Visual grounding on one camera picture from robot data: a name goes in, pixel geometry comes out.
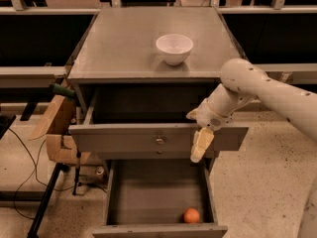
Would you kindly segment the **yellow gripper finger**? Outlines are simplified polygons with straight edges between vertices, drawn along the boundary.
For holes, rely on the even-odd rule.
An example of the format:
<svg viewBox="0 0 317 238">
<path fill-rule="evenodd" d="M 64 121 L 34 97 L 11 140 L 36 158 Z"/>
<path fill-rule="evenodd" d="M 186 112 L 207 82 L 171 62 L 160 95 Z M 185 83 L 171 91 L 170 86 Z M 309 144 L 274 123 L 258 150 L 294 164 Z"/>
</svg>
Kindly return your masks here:
<svg viewBox="0 0 317 238">
<path fill-rule="evenodd" d="M 189 120 L 195 120 L 197 118 L 197 108 L 191 110 L 186 114 L 186 118 Z"/>
<path fill-rule="evenodd" d="M 193 137 L 190 160 L 193 163 L 199 163 L 213 140 L 214 133 L 209 128 L 202 128 L 196 131 Z"/>
</svg>

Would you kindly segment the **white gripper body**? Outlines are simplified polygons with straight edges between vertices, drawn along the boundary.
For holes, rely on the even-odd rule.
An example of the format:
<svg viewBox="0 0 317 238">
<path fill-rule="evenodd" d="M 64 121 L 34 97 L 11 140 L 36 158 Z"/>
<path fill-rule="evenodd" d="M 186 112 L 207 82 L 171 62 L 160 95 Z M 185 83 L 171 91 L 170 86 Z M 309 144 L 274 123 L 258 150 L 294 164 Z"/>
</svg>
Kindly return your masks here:
<svg viewBox="0 0 317 238">
<path fill-rule="evenodd" d="M 217 114 L 204 99 L 196 110 L 196 122 L 202 128 L 209 128 L 212 131 L 220 130 L 227 122 L 227 118 Z"/>
</svg>

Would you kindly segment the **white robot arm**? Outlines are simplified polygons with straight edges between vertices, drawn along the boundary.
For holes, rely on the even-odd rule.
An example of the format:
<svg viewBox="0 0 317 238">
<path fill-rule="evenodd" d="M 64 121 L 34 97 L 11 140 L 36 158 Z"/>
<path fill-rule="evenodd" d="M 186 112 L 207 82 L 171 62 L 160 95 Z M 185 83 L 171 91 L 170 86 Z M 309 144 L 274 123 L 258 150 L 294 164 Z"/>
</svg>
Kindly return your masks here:
<svg viewBox="0 0 317 238">
<path fill-rule="evenodd" d="M 243 59 L 189 118 L 220 134 L 248 125 L 236 154 L 220 153 L 210 177 L 225 238 L 316 238 L 317 96 L 269 78 Z"/>
</svg>

